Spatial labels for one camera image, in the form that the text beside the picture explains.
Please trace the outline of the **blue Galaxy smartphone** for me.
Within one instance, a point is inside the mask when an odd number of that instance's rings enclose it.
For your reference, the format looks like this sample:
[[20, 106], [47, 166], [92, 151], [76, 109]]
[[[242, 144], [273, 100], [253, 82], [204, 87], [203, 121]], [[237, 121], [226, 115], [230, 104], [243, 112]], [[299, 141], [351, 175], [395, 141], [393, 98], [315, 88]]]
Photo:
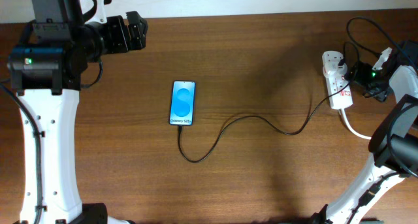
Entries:
[[174, 81], [169, 115], [171, 125], [193, 124], [195, 87], [196, 84], [193, 81]]

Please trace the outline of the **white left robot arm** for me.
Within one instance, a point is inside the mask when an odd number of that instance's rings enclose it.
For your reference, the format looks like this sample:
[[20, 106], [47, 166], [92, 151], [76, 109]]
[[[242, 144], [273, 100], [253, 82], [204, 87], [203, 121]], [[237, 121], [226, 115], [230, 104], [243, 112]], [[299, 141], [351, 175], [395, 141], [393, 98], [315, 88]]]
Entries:
[[25, 194], [20, 223], [115, 223], [103, 203], [82, 202], [74, 128], [82, 73], [107, 54], [141, 50], [147, 21], [107, 16], [112, 0], [31, 0], [28, 22], [8, 57], [6, 93], [22, 117]]

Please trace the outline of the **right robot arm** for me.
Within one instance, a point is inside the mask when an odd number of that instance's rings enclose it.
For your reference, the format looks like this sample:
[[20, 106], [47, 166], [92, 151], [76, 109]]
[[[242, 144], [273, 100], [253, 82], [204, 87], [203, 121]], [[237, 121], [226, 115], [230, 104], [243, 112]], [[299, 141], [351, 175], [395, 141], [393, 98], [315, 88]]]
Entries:
[[323, 74], [330, 106], [344, 114], [352, 105], [349, 81], [379, 101], [394, 93], [396, 105], [369, 137], [368, 160], [355, 181], [334, 202], [324, 205], [309, 223], [361, 223], [366, 213], [392, 187], [417, 175], [417, 43], [401, 42], [378, 55], [375, 65], [357, 62], [348, 69], [343, 55], [323, 54]]

